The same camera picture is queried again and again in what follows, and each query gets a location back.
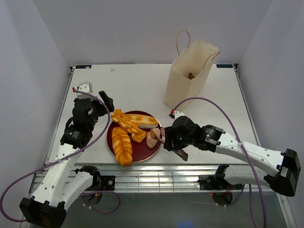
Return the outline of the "metal tongs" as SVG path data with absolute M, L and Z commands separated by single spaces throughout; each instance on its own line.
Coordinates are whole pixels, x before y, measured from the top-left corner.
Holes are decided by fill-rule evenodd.
M 161 139 L 159 136 L 157 136 L 154 132 L 154 130 L 150 130 L 150 135 L 153 139 L 158 140 L 161 144 L 165 144 L 165 141 L 163 139 Z M 179 157 L 181 157 L 184 161 L 188 161 L 188 154 L 183 150 L 172 150 L 176 155 L 178 155 Z

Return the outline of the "pink sugared bun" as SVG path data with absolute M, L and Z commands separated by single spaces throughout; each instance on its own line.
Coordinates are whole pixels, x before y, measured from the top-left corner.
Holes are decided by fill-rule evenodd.
M 156 135 L 158 135 L 160 137 L 160 129 L 159 128 L 153 128 L 151 129 L 148 133 L 147 133 L 147 136 L 146 136 L 146 143 L 147 143 L 147 146 L 152 149 L 156 146 L 156 144 L 158 143 L 158 140 L 157 139 L 154 139 L 152 136 L 151 136 L 151 132 L 154 132 Z

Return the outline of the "round orange bread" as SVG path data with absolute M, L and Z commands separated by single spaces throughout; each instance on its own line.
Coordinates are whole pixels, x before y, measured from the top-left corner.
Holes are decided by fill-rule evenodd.
M 194 78 L 195 78 L 195 76 L 192 73 L 189 73 L 188 79 L 193 80 Z

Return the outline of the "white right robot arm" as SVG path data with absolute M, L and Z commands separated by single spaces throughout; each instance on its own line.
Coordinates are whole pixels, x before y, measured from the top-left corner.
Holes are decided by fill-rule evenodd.
M 219 165 L 214 175 L 199 181 L 202 189 L 224 190 L 239 184 L 260 184 L 281 195 L 295 196 L 301 166 L 294 150 L 280 152 L 248 142 L 238 142 L 223 129 L 213 125 L 200 127 L 186 116 L 176 118 L 164 132 L 164 148 L 168 151 L 177 152 L 191 145 L 249 164 L 248 167 Z

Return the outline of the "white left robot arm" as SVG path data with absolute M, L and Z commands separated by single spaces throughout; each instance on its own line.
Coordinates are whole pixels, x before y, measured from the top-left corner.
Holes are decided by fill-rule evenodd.
M 20 202 L 27 222 L 43 228 L 59 228 L 68 208 L 85 190 L 100 190 L 101 176 L 94 166 L 77 169 L 76 176 L 67 181 L 75 163 L 88 147 L 98 118 L 114 111 L 113 100 L 105 91 L 100 91 L 99 95 L 102 102 L 88 92 L 77 92 L 72 117 L 66 122 L 56 159 L 32 196 Z

